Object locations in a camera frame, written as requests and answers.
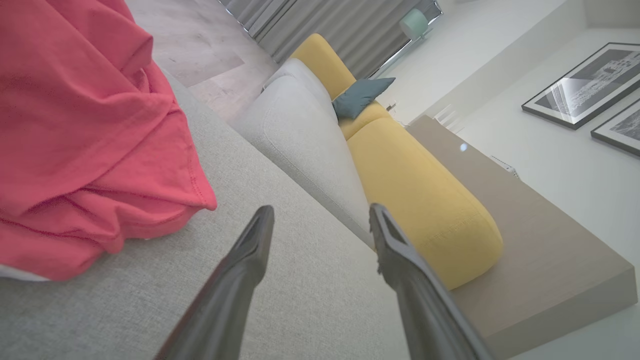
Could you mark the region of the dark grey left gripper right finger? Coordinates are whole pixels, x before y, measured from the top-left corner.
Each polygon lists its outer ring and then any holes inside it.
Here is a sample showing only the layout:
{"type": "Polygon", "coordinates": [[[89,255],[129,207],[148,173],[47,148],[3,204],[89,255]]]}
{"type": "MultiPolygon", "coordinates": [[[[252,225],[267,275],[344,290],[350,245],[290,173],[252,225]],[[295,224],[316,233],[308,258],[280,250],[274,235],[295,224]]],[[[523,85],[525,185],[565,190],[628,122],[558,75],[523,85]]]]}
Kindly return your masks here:
{"type": "Polygon", "coordinates": [[[378,272],[397,295],[411,360],[496,360],[444,283],[381,203],[369,210],[378,272]]]}

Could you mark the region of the large black framed picture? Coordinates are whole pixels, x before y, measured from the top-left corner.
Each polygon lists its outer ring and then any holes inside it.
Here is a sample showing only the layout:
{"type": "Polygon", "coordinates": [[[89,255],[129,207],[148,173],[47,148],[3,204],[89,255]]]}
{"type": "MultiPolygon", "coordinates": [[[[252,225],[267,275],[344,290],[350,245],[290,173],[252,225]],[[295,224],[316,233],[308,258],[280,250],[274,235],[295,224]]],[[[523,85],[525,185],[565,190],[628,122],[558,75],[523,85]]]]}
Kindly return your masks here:
{"type": "Polygon", "coordinates": [[[609,42],[522,104],[521,109],[577,130],[640,88],[640,44],[609,42]]]}

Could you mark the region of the white power strip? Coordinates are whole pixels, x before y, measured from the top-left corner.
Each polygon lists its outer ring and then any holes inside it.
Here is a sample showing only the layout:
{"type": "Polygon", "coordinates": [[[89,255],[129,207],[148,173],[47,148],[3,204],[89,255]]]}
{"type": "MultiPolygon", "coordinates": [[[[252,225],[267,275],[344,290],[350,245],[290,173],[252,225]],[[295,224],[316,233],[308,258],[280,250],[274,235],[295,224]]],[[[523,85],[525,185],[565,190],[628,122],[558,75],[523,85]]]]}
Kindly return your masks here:
{"type": "Polygon", "coordinates": [[[515,178],[518,178],[518,179],[520,178],[520,176],[519,176],[518,172],[516,171],[515,167],[510,166],[506,162],[501,161],[499,158],[497,158],[497,157],[495,157],[493,155],[491,155],[489,158],[492,159],[494,162],[496,162],[496,164],[501,166],[509,174],[513,175],[515,178]]]}

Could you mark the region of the red jersey with white trim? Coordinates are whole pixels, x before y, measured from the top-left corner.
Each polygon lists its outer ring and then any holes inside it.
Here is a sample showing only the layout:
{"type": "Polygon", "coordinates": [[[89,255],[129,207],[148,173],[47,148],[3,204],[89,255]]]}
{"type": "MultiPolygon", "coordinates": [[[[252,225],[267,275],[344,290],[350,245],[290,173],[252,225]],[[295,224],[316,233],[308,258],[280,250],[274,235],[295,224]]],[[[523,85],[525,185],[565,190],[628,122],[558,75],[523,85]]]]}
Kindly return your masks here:
{"type": "Polygon", "coordinates": [[[125,0],[0,0],[0,278],[67,281],[217,208],[125,0]]]}

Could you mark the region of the yellow sofa back cushion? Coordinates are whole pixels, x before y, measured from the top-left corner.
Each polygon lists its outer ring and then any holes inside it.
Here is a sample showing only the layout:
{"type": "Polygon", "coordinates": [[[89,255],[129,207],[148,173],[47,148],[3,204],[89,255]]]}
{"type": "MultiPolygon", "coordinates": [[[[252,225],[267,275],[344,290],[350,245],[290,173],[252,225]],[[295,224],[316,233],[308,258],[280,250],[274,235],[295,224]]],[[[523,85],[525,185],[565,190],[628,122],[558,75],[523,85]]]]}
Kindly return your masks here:
{"type": "Polygon", "coordinates": [[[504,244],[492,215],[399,123],[371,121],[347,145],[368,202],[389,210],[448,289],[498,262],[504,244]]]}
{"type": "MultiPolygon", "coordinates": [[[[350,88],[356,79],[322,35],[313,33],[307,37],[290,55],[310,69],[327,90],[331,100],[335,100],[350,88]]],[[[338,117],[338,125],[346,140],[375,120],[389,118],[391,114],[374,100],[354,119],[338,117]]]]}

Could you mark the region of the grey pleated curtain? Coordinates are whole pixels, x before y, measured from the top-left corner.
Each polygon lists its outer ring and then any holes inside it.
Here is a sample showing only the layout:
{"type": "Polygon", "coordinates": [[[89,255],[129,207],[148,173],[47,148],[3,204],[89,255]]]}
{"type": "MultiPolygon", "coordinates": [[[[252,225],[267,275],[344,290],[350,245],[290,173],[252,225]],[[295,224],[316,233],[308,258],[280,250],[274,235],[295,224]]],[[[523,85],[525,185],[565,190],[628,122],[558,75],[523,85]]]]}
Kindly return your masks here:
{"type": "Polygon", "coordinates": [[[411,10],[430,25],[438,0],[218,0],[276,63],[283,63],[311,34],[321,35],[356,78],[384,68],[413,43],[400,28],[411,10]]]}

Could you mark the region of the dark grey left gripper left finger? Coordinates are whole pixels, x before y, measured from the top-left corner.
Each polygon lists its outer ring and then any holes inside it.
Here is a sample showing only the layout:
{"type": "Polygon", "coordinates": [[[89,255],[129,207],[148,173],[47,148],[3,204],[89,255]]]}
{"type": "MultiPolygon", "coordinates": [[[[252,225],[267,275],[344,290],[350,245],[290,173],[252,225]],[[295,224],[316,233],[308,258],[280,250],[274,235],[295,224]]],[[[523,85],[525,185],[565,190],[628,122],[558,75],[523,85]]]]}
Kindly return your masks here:
{"type": "Polygon", "coordinates": [[[268,266],[275,211],[256,210],[154,360],[239,360],[253,294],[268,266]]]}

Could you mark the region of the light wooden ledge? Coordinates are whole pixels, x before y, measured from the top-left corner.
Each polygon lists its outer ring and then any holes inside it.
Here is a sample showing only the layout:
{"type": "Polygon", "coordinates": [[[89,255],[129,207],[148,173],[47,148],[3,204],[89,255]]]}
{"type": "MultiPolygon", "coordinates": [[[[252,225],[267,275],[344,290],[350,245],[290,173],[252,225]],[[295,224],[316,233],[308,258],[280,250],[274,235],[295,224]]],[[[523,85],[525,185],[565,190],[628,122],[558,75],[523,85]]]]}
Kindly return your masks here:
{"type": "Polygon", "coordinates": [[[455,300],[505,360],[621,312],[638,302],[634,266],[499,162],[438,121],[407,131],[493,217],[503,255],[454,290],[455,300]]]}

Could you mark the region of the grey sofa back cushion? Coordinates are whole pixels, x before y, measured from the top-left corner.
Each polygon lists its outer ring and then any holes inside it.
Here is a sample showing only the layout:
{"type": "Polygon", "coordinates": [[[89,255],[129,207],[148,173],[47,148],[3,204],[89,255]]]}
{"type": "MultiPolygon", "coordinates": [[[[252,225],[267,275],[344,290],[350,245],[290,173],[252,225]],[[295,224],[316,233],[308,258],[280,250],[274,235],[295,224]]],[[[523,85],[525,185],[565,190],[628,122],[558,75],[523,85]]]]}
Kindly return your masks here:
{"type": "Polygon", "coordinates": [[[329,92],[301,60],[286,60],[231,127],[374,248],[370,204],[329,92]]]}

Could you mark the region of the mint green round lamp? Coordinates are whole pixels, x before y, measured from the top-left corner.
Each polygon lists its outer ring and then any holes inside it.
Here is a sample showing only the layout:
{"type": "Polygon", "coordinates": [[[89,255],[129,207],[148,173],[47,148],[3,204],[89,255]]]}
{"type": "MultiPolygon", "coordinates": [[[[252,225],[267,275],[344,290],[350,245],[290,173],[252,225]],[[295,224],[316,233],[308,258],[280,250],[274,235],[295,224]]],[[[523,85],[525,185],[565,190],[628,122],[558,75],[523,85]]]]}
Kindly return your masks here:
{"type": "Polygon", "coordinates": [[[402,32],[410,41],[418,41],[430,31],[429,20],[425,14],[413,8],[398,22],[402,32]]]}

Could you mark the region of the teal throw pillow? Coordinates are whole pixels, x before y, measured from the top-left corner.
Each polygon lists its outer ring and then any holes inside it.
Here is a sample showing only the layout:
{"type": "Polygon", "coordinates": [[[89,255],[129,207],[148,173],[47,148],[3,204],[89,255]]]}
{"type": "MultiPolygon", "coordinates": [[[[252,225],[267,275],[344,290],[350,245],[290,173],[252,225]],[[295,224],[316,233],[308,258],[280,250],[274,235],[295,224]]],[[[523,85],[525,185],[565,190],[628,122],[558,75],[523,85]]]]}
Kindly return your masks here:
{"type": "Polygon", "coordinates": [[[339,119],[356,119],[368,105],[377,99],[377,96],[393,84],[395,79],[395,77],[390,77],[357,80],[333,100],[332,105],[336,116],[339,119]]]}

